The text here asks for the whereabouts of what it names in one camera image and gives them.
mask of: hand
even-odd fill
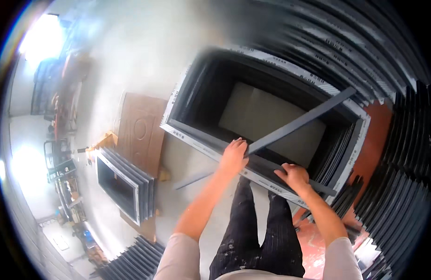
[[[241,137],[233,140],[225,148],[218,171],[229,179],[233,179],[248,163],[248,158],[244,159],[246,149],[246,141]]]
[[[312,188],[311,185],[309,185],[309,174],[303,167],[287,163],[282,164],[281,166],[286,172],[275,170],[275,174],[278,175],[278,177],[286,182],[289,187],[291,187],[298,194],[307,190],[308,188]]]

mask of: carved door panel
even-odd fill
[[[164,130],[159,127],[167,101],[127,93],[120,118],[117,152],[158,177]]]

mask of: white shirt sleeve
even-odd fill
[[[337,238],[326,248],[323,280],[363,280],[351,241]]]
[[[200,248],[194,239],[183,233],[169,238],[154,277],[154,280],[170,279],[200,279]]]

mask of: black pants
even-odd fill
[[[302,277],[302,251],[287,201],[268,193],[270,210],[262,246],[250,180],[241,176],[231,206],[230,223],[217,255],[209,267],[209,279],[240,269],[257,269],[278,275]]]

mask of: red floor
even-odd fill
[[[391,110],[385,104],[380,105],[377,102],[369,105],[365,108],[365,111],[371,116],[371,122],[364,145],[353,167],[354,172],[350,177],[350,181],[352,181],[356,175],[363,176],[364,186],[355,199],[353,206],[362,196],[379,162],[392,116]],[[343,218],[343,222],[357,229],[361,229],[361,224],[355,219],[353,206]],[[293,220],[297,221],[302,213],[304,213],[304,209],[300,209]],[[306,270],[304,277],[321,279],[323,277],[323,268],[325,267],[325,241],[321,238],[316,225],[309,223],[307,219],[300,222],[298,226],[300,231],[297,235],[303,253],[303,266]],[[356,239],[353,249],[357,249],[367,237],[368,233],[363,231]]]

